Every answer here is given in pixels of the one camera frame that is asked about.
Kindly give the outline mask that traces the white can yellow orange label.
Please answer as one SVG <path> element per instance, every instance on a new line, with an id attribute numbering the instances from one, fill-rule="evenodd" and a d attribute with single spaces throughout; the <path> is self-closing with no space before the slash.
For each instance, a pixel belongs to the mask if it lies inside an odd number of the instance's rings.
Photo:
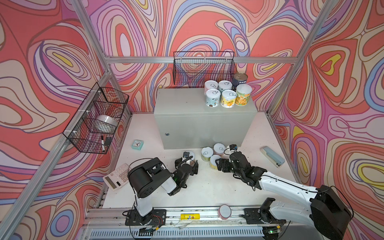
<path id="1" fill-rule="evenodd" d="M 237 93 L 232 90 L 224 90 L 221 94 L 221 106 L 224 108 L 232 108 L 235 105 Z"/>

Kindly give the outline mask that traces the white can teal label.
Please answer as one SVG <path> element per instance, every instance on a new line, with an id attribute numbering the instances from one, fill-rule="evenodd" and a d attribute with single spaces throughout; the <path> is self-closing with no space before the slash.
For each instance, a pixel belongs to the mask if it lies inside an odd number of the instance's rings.
<path id="1" fill-rule="evenodd" d="M 219 105 L 221 92 L 217 89 L 209 89 L 206 92 L 206 105 L 210 108 L 215 108 Z"/>

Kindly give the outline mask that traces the yellow peach can plastic lid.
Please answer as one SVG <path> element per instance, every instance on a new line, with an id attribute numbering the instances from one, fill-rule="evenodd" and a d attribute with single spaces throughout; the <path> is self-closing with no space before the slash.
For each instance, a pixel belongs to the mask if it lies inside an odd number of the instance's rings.
<path id="1" fill-rule="evenodd" d="M 237 98 L 235 104 L 237 106 L 246 106 L 252 93 L 252 87 L 248 84 L 240 84 L 236 89 Z"/>

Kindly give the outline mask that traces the light blue spotted can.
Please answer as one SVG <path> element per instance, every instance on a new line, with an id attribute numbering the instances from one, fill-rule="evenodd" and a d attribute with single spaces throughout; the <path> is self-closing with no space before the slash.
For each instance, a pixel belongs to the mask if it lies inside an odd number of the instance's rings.
<path id="1" fill-rule="evenodd" d="M 222 93 L 225 90 L 231 90 L 233 84 L 230 81 L 222 80 L 218 83 L 218 90 Z"/>

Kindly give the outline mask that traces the white can pink label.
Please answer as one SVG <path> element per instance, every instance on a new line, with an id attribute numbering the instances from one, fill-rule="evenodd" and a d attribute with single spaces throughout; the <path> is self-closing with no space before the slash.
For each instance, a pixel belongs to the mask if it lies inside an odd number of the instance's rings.
<path id="1" fill-rule="evenodd" d="M 218 82 L 209 80 L 209 81 L 206 81 L 204 83 L 204 91 L 205 91 L 205 93 L 208 90 L 211 90 L 211 89 L 216 89 L 217 90 L 218 89 Z"/>

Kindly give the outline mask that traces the dark blue tomato can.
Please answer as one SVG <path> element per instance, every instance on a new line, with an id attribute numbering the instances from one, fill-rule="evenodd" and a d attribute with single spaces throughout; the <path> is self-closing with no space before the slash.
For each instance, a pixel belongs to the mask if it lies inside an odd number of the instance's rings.
<path id="1" fill-rule="evenodd" d="M 233 88 L 236 89 L 238 85 L 246 84 L 248 75 L 245 73 L 235 73 L 232 78 Z"/>

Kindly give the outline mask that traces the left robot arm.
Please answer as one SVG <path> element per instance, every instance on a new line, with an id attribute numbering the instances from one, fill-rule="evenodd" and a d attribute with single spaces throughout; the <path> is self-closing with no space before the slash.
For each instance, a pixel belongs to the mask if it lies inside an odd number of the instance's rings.
<path id="1" fill-rule="evenodd" d="M 153 210 L 151 194 L 159 187 L 169 195 L 187 188 L 190 176 L 198 174 L 199 163 L 193 156 L 175 161 L 176 169 L 170 172 L 159 158 L 149 159 L 128 172 L 128 180 L 135 193 L 135 210 L 146 217 Z"/>

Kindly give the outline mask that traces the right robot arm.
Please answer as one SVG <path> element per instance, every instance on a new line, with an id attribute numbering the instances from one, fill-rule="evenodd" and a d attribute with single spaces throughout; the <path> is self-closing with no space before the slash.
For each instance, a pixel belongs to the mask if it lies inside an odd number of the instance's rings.
<path id="1" fill-rule="evenodd" d="M 243 218 L 248 224 L 295 222 L 314 227 L 329 240 L 343 239 L 353 215 L 328 186 L 305 186 L 281 178 L 264 168 L 252 166 L 241 152 L 233 152 L 228 159 L 215 161 L 218 171 L 232 173 L 254 190 L 278 194 L 292 203 L 267 198 L 256 209 L 245 209 Z"/>

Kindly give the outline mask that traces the white can red label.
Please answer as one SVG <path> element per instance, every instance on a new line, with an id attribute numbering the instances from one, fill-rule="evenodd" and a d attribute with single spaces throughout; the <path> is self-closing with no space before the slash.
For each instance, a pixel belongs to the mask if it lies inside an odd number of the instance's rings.
<path id="1" fill-rule="evenodd" d="M 226 146 L 222 143 L 216 143 L 213 147 L 214 154 L 222 156 L 225 152 Z"/>

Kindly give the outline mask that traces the white can green label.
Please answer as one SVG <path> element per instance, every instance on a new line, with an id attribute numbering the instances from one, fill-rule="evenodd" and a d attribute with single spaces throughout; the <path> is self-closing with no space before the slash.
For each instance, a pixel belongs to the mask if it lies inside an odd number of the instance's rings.
<path id="1" fill-rule="evenodd" d="M 214 150 L 211 147 L 204 147 L 201 150 L 201 158 L 205 162 L 209 162 L 210 158 L 214 155 Z"/>

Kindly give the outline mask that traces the pink tape roll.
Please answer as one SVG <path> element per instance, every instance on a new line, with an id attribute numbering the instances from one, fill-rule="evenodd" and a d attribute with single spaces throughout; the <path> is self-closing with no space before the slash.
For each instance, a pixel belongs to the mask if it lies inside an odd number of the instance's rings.
<path id="1" fill-rule="evenodd" d="M 229 205 L 221 205 L 218 209 L 218 216 L 221 220 L 227 220 L 231 217 L 232 210 Z"/>

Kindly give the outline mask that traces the mint green small clock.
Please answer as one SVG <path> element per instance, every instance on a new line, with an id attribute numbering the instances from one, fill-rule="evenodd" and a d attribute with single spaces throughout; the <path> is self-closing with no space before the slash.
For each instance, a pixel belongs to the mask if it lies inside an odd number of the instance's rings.
<path id="1" fill-rule="evenodd" d="M 131 144 L 132 149 L 140 151 L 144 145 L 142 140 L 134 140 Z"/>

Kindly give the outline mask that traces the white pink calculator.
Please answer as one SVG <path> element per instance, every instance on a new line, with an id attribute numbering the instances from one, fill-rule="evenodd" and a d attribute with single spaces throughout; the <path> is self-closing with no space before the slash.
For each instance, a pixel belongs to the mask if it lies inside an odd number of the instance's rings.
<path id="1" fill-rule="evenodd" d="M 104 176 L 103 180 L 107 187 L 112 191 L 119 190 L 129 182 L 128 171 L 129 166 L 127 164 L 123 164 L 110 174 Z"/>

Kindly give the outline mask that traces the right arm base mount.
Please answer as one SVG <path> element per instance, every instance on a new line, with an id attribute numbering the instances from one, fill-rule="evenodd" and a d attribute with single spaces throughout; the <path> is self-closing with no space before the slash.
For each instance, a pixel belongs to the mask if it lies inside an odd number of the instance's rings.
<path id="1" fill-rule="evenodd" d="M 244 214 L 241 215 L 241 217 L 246 220 L 248 225 L 251 225 L 251 224 L 285 225 L 287 223 L 286 220 L 276 219 L 270 212 L 270 209 L 263 209 L 263 208 L 246 208 L 244 209 Z"/>

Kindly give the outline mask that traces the aluminium front rail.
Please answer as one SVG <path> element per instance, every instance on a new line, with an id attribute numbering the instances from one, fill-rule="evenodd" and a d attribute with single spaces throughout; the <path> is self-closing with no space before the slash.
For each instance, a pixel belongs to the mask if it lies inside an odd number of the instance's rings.
<path id="1" fill-rule="evenodd" d="M 159 227 L 166 228 L 184 228 L 184 227 L 236 227 L 248 225 L 246 220 L 241 217 L 246 208 L 261 208 L 260 205 L 255 206 L 230 206 L 232 215 L 227 220 L 221 220 L 218 216 L 218 206 L 213 207 L 160 207 L 154 209 L 167 210 L 166 223 Z M 131 208 L 102 208 L 92 209 L 88 211 L 83 229 L 86 228 L 123 228 L 133 231 L 139 228 L 155 228 L 153 226 L 126 226 L 126 217 L 122 215 L 124 211 Z M 276 217 L 279 220 L 293 222 L 296 218 L 293 214 L 288 214 L 287 217 Z M 277 226 L 277 224 L 251 224 L 255 226 Z"/>

